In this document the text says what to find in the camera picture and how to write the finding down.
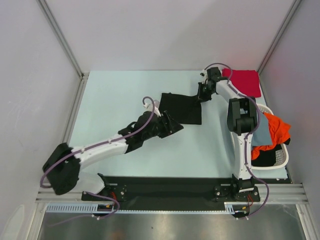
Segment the black t shirt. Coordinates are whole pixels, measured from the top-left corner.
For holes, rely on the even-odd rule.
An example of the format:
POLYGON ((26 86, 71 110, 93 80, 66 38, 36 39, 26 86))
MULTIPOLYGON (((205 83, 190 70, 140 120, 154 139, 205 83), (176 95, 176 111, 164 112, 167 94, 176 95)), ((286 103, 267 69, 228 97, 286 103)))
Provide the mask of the black t shirt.
POLYGON ((202 106, 196 95, 162 93, 158 109, 161 113, 166 111, 179 124, 202 124, 202 106))

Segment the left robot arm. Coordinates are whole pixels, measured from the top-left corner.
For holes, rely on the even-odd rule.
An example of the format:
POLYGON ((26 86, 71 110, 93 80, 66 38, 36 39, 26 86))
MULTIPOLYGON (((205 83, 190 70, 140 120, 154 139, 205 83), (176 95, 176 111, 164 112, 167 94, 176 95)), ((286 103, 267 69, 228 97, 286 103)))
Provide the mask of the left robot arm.
POLYGON ((99 176, 92 178, 93 186, 89 187, 89 178, 84 177, 81 170, 109 157, 135 151, 151 138, 163 139, 183 128, 166 111, 160 115, 146 111, 137 121, 106 141, 82 147, 71 147, 66 142, 59 144, 43 165, 43 175, 58 196, 79 188, 80 191, 93 192, 98 199, 105 200, 110 196, 111 188, 99 176))

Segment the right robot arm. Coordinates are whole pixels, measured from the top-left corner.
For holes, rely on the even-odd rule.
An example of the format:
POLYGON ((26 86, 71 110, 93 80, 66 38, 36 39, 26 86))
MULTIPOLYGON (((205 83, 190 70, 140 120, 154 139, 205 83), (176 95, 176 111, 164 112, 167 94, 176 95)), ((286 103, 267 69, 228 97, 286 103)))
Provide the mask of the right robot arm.
POLYGON ((204 80, 198 83, 197 99, 204 103, 210 101, 214 94, 223 97, 228 103, 226 123, 233 139, 235 163, 231 183, 226 194, 218 195, 222 191, 221 187, 215 194, 218 199, 225 197, 227 200, 246 201, 255 189, 251 147, 253 133, 260 123, 256 100, 238 90, 231 83, 231 77, 223 77, 219 68, 213 64, 200 75, 204 80))

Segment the folded red t shirt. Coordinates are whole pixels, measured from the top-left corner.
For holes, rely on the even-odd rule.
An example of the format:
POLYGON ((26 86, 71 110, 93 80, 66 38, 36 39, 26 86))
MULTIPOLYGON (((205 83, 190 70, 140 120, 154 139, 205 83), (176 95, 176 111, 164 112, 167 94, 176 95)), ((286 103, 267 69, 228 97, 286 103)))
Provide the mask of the folded red t shirt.
POLYGON ((259 74, 255 70, 233 70, 228 84, 249 97, 262 96, 259 74))

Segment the grey blue t shirt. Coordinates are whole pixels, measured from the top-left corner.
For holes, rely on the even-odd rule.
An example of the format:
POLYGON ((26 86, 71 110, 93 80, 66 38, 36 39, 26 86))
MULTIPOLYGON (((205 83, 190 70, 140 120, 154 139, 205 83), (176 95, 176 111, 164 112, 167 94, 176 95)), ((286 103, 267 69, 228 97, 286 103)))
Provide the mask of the grey blue t shirt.
POLYGON ((269 121, 267 117, 261 112, 259 126, 252 135, 251 145, 253 147, 260 147, 269 146, 272 144, 273 142, 269 130, 269 121))

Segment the orange t shirt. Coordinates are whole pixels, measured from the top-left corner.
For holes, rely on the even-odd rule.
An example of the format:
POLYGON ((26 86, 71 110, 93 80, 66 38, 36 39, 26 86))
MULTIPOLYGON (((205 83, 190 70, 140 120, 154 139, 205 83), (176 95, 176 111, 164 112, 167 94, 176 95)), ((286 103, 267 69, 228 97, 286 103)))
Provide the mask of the orange t shirt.
POLYGON ((254 146, 253 150, 251 151, 251 160, 256 160, 260 152, 265 152, 269 150, 274 150, 277 145, 280 144, 289 144, 291 135, 289 133, 289 130, 291 128, 291 125, 288 123, 283 122, 283 120, 273 114, 264 112, 263 115, 267 119, 268 123, 268 130, 269 130, 269 136, 271 139, 271 144, 269 145, 261 145, 254 146))

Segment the black garment in basket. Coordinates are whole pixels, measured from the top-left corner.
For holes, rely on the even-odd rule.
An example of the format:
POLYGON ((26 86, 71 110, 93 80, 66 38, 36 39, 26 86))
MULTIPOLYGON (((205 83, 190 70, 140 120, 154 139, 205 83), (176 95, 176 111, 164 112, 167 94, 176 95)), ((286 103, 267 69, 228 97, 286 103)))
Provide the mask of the black garment in basket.
POLYGON ((273 149, 259 150, 258 157, 251 160, 251 165, 256 169, 278 169, 287 165, 289 154, 286 145, 290 144, 288 138, 284 143, 277 144, 273 149))

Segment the white laundry basket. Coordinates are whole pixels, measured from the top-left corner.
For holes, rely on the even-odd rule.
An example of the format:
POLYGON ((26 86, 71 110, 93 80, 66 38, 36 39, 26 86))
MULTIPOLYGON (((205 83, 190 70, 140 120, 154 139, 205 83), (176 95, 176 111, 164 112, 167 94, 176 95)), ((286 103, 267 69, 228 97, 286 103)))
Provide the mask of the white laundry basket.
POLYGON ((275 116, 270 108, 259 104, 261 121, 253 133, 251 165, 254 170, 275 170, 289 161, 287 145, 291 141, 291 125, 275 116))

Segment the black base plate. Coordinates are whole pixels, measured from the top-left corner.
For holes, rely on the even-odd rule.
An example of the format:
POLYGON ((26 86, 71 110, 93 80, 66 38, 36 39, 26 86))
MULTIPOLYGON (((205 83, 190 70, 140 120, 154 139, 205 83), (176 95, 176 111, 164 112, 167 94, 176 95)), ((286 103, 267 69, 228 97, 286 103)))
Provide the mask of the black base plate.
POLYGON ((226 202, 257 203, 260 196, 257 184, 290 184, 287 179, 254 179, 254 192, 246 201, 218 198, 215 191, 222 188, 218 195, 226 195, 232 178, 211 177, 129 177, 100 175, 104 188, 90 195, 82 193, 83 201, 102 202, 105 197, 115 198, 121 210, 169 210, 169 211, 203 211, 222 210, 226 202))

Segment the aluminium frame rail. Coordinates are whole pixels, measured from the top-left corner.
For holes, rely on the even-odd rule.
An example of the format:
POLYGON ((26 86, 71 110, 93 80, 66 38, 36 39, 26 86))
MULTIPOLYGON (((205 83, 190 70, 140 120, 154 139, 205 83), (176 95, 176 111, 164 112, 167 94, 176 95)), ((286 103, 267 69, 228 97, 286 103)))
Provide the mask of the aluminium frame rail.
MULTIPOLYGON (((307 205, 309 203, 304 186, 300 184, 269 184, 266 187, 264 184, 257 184, 260 201, 258 204, 266 201, 269 205, 307 205)), ((82 204, 82 193, 72 190, 64 195, 56 195, 50 189, 40 190, 36 196, 36 203, 68 203, 82 204)))

